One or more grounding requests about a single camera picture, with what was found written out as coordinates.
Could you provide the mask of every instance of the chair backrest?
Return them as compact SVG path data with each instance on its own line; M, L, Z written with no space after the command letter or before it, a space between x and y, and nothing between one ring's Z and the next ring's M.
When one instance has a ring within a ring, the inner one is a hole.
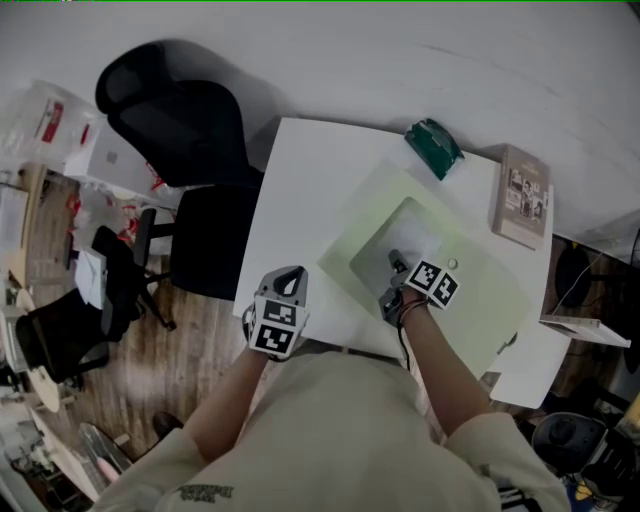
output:
M29 368L44 366L55 382L77 373L80 360L98 343L101 311L85 304L78 289L31 311L16 322L16 337Z
M161 42L145 44L102 72L96 104L111 127L169 186L258 187L233 94L213 82L175 82L164 53Z
M105 226L96 231L91 248L107 260L107 283L102 315L102 331L119 340L129 323L139 317L136 307L144 286L144 267L133 261L133 251Z

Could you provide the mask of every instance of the white cable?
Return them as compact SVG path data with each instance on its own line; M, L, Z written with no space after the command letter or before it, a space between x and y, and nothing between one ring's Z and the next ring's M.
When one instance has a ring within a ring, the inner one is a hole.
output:
M565 293L562 298L558 301L558 305L556 306L556 309L553 310L553 313L551 313L551 315L555 315L556 311L558 311L558 309L560 308L560 306L562 306L562 301L564 301L564 299L567 298L567 295L569 295L571 293L571 290L573 290L576 285L578 284L578 281L580 281L580 278L582 277L582 275L589 270L591 267L593 267L593 265L595 265L596 261L598 261L600 259L600 256L602 256L604 254L604 251L602 251L600 254L598 254L598 256L596 256L596 259L593 260L591 262L591 264L585 268L582 272L580 272L580 275L578 276L578 278L576 279L576 282L573 283L573 285L571 286L571 288L569 288L569 290L567 291L567 293Z

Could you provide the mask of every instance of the beige shirt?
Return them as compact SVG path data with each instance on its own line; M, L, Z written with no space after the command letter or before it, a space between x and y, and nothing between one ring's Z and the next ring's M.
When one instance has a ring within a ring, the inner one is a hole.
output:
M207 465L173 431L94 510L569 510L509 415L476 417L440 446L406 370L338 352L285 364L232 451Z

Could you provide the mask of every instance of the chair armrest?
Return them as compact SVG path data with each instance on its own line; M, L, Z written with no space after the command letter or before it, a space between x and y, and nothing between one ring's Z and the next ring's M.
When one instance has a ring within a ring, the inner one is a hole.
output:
M151 230L156 221L156 211L147 208L140 216L136 241L133 244L133 262L139 267L146 267L149 259L149 245L151 245Z

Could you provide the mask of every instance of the red label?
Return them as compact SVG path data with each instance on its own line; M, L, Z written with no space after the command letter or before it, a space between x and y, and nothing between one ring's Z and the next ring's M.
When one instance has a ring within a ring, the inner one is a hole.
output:
M51 119L49 120L49 124L44 130L44 135L42 135L42 142L51 142L53 140L53 137L56 134L56 130L58 129L58 125L60 124L60 118L62 117L63 110L64 105L59 101L56 101L53 104Z

